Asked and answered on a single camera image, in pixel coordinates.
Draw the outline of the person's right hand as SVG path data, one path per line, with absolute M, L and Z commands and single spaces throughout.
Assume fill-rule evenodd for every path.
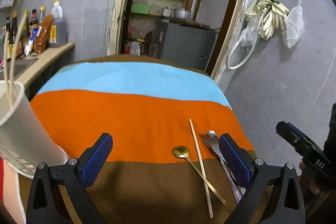
M 303 201 L 307 205 L 325 190 L 323 186 L 324 180 L 315 169 L 307 166 L 303 161 L 299 163 L 299 169 L 301 170 L 301 175 L 298 176 L 299 184 L 302 190 Z

